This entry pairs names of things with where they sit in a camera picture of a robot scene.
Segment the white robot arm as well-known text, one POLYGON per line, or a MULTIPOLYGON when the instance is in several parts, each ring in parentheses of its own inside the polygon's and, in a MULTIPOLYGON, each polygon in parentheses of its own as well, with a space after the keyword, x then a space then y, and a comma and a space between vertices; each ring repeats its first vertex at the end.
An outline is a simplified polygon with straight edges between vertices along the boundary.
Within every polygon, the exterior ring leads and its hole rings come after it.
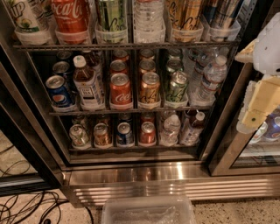
POLYGON ((236 124, 240 133, 249 134, 256 131, 280 105, 280 12, 234 59, 251 63, 263 74, 259 81, 248 84, 236 124))

